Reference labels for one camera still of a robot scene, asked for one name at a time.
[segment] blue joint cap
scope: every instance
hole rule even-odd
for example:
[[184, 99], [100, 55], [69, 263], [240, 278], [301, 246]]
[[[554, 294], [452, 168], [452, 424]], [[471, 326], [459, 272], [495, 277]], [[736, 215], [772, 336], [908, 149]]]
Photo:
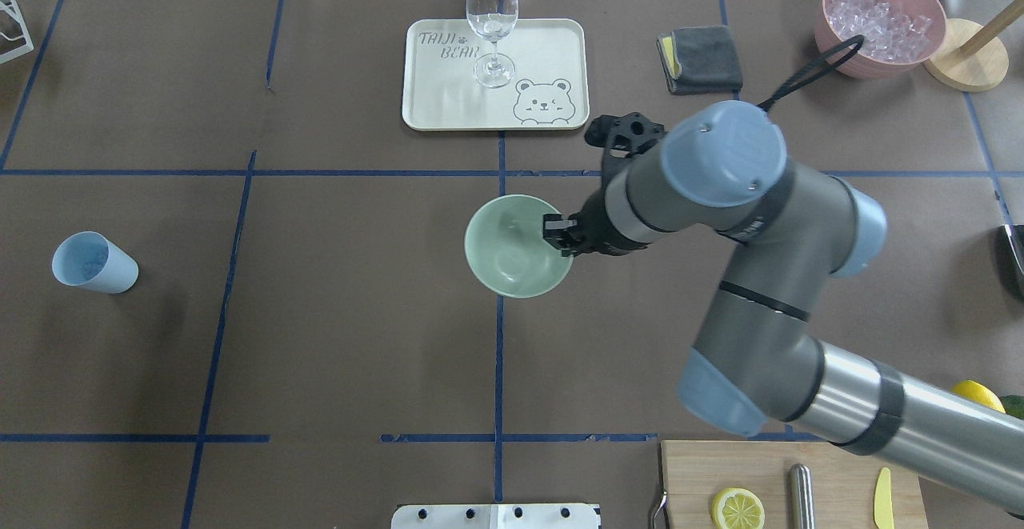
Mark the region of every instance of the blue joint cap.
[[723, 100], [683, 121], [658, 146], [676, 192], [707, 208], [757, 201], [785, 168], [782, 131], [761, 108]]
[[690, 350], [676, 393], [691, 413], [735, 435], [754, 437], [768, 421], [750, 397], [695, 349]]
[[857, 222], [850, 255], [846, 262], [830, 274], [831, 277], [853, 277], [856, 273], [866, 269], [867, 263], [882, 252], [882, 246], [886, 244], [886, 230], [888, 229], [886, 212], [874, 199], [859, 192], [841, 178], [835, 179], [842, 182], [850, 194]]

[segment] glass base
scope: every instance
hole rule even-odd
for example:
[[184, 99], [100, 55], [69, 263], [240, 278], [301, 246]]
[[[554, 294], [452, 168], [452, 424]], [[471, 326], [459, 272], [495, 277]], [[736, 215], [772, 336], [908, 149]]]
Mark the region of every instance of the glass base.
[[505, 87], [515, 79], [515, 63], [508, 55], [498, 53], [498, 58], [486, 54], [477, 59], [473, 67], [473, 76], [483, 87], [496, 89]]

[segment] wine glass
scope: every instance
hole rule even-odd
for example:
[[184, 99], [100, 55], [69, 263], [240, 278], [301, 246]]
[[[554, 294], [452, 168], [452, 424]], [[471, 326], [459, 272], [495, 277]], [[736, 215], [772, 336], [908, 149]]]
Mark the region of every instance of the wine glass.
[[498, 52], [498, 41], [515, 29], [518, 17], [519, 0], [466, 0], [470, 27], [494, 45], [490, 54], [481, 56], [473, 67], [473, 75], [483, 87], [505, 87], [515, 77], [515, 63]]

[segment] lemon half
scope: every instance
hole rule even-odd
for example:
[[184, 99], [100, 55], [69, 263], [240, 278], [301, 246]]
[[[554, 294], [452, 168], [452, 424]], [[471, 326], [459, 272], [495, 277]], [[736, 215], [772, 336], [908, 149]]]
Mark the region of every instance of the lemon half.
[[980, 402], [985, 407], [995, 409], [998, 412], [1007, 412], [1007, 410], [1002, 408], [1002, 402], [999, 401], [997, 395], [978, 382], [972, 382], [970, 380], [961, 382], [956, 384], [955, 387], [951, 388], [950, 391], [961, 395], [961, 397], [970, 399], [971, 401]]
[[718, 529], [762, 529], [765, 508], [761, 499], [740, 487], [721, 489], [711, 502], [711, 518]]

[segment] brown table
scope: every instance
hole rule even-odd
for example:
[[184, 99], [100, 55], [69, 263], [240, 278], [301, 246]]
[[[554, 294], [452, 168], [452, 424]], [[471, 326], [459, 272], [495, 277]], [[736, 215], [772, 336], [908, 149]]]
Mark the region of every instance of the brown table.
[[[0, 67], [3, 527], [388, 527], [401, 503], [496, 499], [596, 502], [605, 527], [642, 527], [658, 440], [727, 438], [674, 393], [731, 249], [712, 231], [579, 259], [534, 300], [472, 276], [479, 205], [529, 192], [573, 211], [599, 155], [581, 130], [402, 124], [406, 31], [463, 0], [18, 2], [37, 50]], [[726, 21], [757, 102], [816, 54], [817, 2], [521, 15], [583, 26], [594, 116], [672, 127], [731, 95], [670, 95], [657, 34]], [[947, 6], [985, 21], [1009, 2]], [[991, 249], [1024, 219], [1022, 37], [1004, 36], [1012, 70], [988, 94], [919, 68], [829, 76], [772, 109], [797, 160], [890, 219], [872, 266], [827, 284], [813, 335], [939, 387], [1024, 393], [1024, 306]], [[84, 229], [134, 256], [134, 289], [53, 279], [54, 248]], [[923, 488], [933, 529], [1020, 525]]]

